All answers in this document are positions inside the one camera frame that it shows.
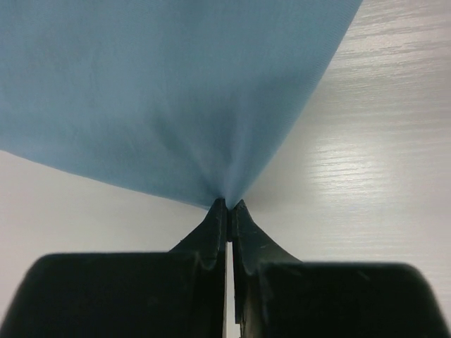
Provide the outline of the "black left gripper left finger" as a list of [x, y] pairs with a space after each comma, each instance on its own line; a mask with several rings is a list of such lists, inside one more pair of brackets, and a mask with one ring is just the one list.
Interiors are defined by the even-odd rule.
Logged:
[[8, 337], [223, 337], [226, 205], [167, 252], [55, 253], [27, 271]]

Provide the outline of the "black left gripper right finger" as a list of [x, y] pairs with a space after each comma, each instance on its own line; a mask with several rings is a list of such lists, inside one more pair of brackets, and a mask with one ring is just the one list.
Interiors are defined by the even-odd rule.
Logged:
[[449, 337], [433, 290], [413, 266], [304, 262], [240, 202], [230, 213], [235, 321], [242, 337]]

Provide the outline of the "light blue t shirt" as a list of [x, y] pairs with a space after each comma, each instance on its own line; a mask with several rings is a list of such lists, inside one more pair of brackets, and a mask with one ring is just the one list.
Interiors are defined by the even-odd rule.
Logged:
[[273, 158], [359, 1], [2, 1], [1, 149], [229, 208]]

